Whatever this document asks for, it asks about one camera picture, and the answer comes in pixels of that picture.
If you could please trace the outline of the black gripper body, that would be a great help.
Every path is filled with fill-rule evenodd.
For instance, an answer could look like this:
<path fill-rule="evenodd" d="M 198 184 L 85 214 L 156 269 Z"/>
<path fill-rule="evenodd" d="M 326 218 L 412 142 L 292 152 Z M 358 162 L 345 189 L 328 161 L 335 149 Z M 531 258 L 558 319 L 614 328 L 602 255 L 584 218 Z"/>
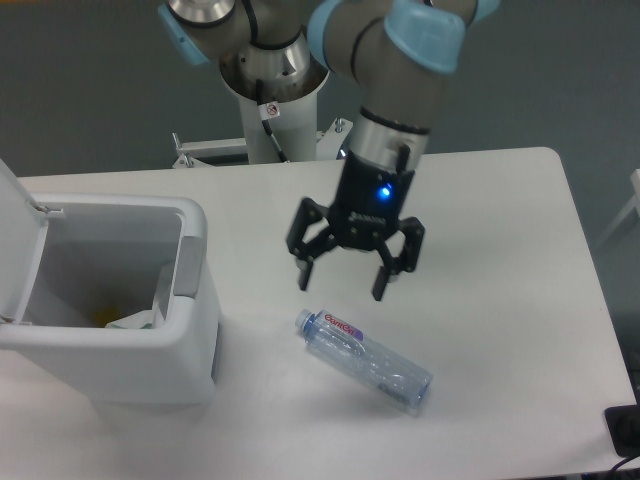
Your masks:
<path fill-rule="evenodd" d="M 349 153 L 328 223 L 336 243 L 349 249 L 372 251 L 396 232 L 416 225 L 414 217 L 400 217 L 413 170 L 386 170 Z"/>

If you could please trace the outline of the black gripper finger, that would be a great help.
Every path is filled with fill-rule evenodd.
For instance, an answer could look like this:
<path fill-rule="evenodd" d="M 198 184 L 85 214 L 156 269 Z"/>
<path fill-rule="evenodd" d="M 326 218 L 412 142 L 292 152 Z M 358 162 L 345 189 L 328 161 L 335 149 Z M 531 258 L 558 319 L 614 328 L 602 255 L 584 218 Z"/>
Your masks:
<path fill-rule="evenodd" d="M 327 225 L 305 241 L 308 228 L 322 220 L 326 220 Z M 295 257 L 300 270 L 298 286 L 302 291 L 307 290 L 315 260 L 338 246 L 337 237 L 338 224 L 333 211 L 309 197 L 303 197 L 286 236 L 288 251 Z"/>
<path fill-rule="evenodd" d="M 376 301 L 382 300 L 386 287 L 393 277 L 401 272 L 411 273 L 417 267 L 425 228 L 416 217 L 409 217 L 399 222 L 399 231 L 404 236 L 404 243 L 397 256 L 391 254 L 381 233 L 373 233 L 374 247 L 382 260 L 371 290 Z"/>

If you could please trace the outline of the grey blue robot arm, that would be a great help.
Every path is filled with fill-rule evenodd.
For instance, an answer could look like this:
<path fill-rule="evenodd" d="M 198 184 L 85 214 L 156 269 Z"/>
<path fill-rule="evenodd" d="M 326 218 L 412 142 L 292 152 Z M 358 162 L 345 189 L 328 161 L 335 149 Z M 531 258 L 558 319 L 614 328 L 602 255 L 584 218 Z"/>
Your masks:
<path fill-rule="evenodd" d="M 192 65 L 216 62 L 253 164 L 310 161 L 330 74 L 365 92 L 329 206 L 303 199 L 286 237 L 306 287 L 321 255 L 375 251 L 372 294 L 418 263 L 424 227 L 401 210 L 468 29 L 494 1 L 165 1 L 159 16 Z"/>

